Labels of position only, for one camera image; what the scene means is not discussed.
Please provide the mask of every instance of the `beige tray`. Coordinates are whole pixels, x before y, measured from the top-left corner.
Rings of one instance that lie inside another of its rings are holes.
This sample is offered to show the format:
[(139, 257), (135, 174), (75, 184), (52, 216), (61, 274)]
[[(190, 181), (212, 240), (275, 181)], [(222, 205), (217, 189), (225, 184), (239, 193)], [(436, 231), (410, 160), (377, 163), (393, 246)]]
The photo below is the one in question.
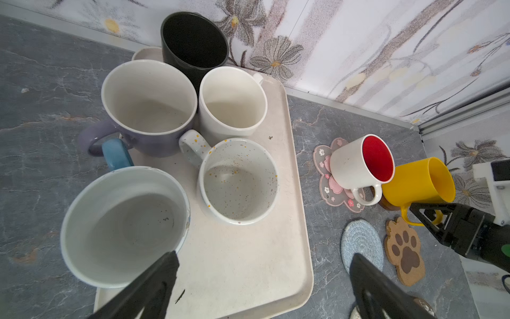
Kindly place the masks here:
[[(264, 75), (262, 87), (267, 116), (250, 139), (275, 160), (280, 194), (260, 222), (233, 226), (202, 213), (195, 199), (198, 170), (180, 153), (161, 159), (130, 150), (135, 165), (157, 167), (174, 176), (191, 204), (191, 226), (178, 253), (181, 265), (167, 318), (271, 317), (299, 308), (312, 293), (312, 260), (287, 96), (283, 85), (270, 76)], [(98, 288), (94, 311), (119, 291)]]

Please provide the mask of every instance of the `purple mug handle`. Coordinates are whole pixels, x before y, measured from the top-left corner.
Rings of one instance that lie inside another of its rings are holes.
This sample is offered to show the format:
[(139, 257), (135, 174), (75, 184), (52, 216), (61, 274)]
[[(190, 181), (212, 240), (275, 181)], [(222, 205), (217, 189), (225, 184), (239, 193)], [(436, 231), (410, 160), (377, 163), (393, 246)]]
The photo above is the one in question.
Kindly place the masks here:
[[(92, 156), (103, 156), (101, 145), (95, 143), (105, 136), (116, 133), (119, 130), (113, 125), (112, 120), (105, 119), (87, 127), (78, 135), (78, 145), (83, 152), (87, 152)], [(127, 143), (126, 147), (131, 149), (131, 143)]]

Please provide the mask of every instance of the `white mug handle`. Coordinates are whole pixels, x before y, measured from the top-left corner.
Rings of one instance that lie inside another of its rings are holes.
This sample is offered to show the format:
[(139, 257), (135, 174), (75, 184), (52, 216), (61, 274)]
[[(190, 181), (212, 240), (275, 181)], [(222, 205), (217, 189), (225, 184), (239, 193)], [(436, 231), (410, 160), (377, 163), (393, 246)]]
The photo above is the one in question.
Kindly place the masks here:
[(372, 206), (372, 205), (379, 203), (379, 201), (381, 200), (381, 197), (383, 197), (383, 188), (381, 187), (381, 184), (375, 184), (372, 187), (375, 189), (375, 195), (374, 195), (374, 199), (372, 199), (369, 202), (367, 202), (363, 198), (361, 198), (360, 193), (359, 193), (359, 188), (353, 188), (353, 189), (351, 189), (351, 191), (352, 191), (352, 194), (354, 195), (354, 198), (358, 201), (358, 203), (360, 203), (361, 205), (365, 205), (365, 206)]
[(262, 82), (264, 81), (264, 78), (262, 77), (262, 74), (255, 73), (254, 75), (252, 75), (252, 77), (255, 80), (255, 82), (257, 82), (259, 85), (262, 85)]
[(195, 130), (189, 130), (179, 139), (179, 148), (184, 157), (196, 168), (200, 168), (211, 147), (206, 140)]

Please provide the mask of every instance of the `pink flower coaster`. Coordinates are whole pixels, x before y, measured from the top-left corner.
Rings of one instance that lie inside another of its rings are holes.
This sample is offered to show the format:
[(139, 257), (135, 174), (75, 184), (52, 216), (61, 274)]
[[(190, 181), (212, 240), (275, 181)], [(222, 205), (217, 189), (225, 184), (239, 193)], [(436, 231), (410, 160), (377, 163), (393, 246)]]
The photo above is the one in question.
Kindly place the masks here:
[[(331, 154), (345, 144), (348, 144), (345, 139), (338, 137), (331, 142), (331, 146), (319, 145), (315, 148), (313, 153), (314, 164), (319, 173), (321, 174), (319, 180), (319, 192), (324, 201), (330, 206), (340, 206), (345, 204), (348, 209), (355, 213), (360, 213), (365, 206), (358, 203), (350, 189), (343, 189), (335, 181), (331, 175), (331, 168), (329, 161)], [(365, 198), (365, 192), (361, 188), (359, 190), (361, 198)]]

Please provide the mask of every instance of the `yellow mug handle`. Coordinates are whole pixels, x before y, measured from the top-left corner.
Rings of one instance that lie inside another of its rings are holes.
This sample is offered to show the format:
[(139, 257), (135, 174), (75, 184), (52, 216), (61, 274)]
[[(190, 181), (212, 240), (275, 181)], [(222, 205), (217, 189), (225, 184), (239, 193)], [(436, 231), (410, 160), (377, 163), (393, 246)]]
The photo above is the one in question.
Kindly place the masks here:
[[(406, 223), (408, 223), (411, 226), (425, 226), (422, 223), (414, 223), (409, 220), (407, 217), (407, 210), (409, 209), (409, 206), (406, 207), (400, 207), (400, 210), (402, 212), (402, 218)], [(436, 219), (433, 220), (432, 225), (437, 225), (443, 221), (443, 212), (440, 210), (436, 210)]]

